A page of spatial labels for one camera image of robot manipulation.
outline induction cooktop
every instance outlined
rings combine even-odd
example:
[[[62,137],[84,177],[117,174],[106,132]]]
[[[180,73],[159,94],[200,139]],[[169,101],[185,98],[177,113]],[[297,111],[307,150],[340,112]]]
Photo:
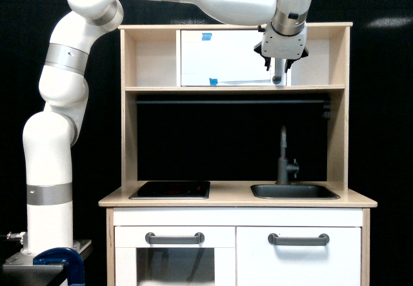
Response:
[[[208,199],[209,181],[148,181],[129,199]]]

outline oven window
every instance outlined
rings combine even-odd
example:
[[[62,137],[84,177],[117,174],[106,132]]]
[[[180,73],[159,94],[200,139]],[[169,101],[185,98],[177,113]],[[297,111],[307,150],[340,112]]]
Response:
[[[213,286],[214,249],[137,249],[139,286]]]

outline oven door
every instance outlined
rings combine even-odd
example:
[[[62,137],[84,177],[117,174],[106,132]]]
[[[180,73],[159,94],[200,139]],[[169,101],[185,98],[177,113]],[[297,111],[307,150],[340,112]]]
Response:
[[[115,227],[117,286],[235,286],[235,227]]]

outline blue sticker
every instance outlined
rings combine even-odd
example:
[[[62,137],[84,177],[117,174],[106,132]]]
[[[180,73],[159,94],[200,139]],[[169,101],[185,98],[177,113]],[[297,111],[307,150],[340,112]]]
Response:
[[[209,83],[210,83],[211,86],[216,86],[216,85],[218,85],[218,79],[210,78]]]
[[[212,37],[212,33],[202,33],[202,40],[203,41],[210,41]]]

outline faucet handle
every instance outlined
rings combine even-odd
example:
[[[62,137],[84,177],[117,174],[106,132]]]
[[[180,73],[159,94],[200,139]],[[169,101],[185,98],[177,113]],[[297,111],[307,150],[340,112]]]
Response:
[[[297,159],[294,159],[293,164],[287,165],[287,172],[288,173],[293,173],[294,178],[297,178],[298,171],[299,171],[299,165],[298,165]]]

